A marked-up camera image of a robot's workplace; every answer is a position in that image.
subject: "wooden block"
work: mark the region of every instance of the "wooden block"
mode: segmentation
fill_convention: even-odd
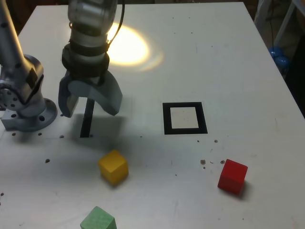
[[[95,207],[81,222],[81,229],[117,229],[115,219],[103,209]]]
[[[218,187],[237,195],[240,194],[247,170],[247,166],[227,159],[219,178]]]
[[[128,176],[127,161],[117,150],[104,156],[98,164],[102,175],[113,185]]]

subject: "white table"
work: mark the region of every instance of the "white table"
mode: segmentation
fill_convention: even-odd
[[[122,107],[110,117],[95,105],[93,138],[78,138],[85,99],[36,133],[1,126],[0,228],[77,229],[95,206],[118,229],[305,228],[304,118],[244,4],[128,5],[124,25],[150,54],[110,64]],[[67,7],[52,6],[37,7],[19,36],[54,101],[69,35]],[[202,102],[209,133],[164,135],[165,102]],[[117,188],[97,167],[113,148],[130,170]],[[227,158],[249,167],[242,198],[217,188]]]

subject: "red cube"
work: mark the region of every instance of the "red cube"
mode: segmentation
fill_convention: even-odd
[[[247,166],[227,159],[219,178],[218,187],[237,195],[240,194],[247,170]]]

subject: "green cube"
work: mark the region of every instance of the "green cube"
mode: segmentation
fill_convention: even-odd
[[[95,207],[81,222],[81,229],[116,229],[115,219],[103,209]]]

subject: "yellow cube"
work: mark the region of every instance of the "yellow cube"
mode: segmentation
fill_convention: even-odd
[[[113,185],[118,184],[128,175],[126,159],[118,150],[113,150],[99,160],[102,175]]]

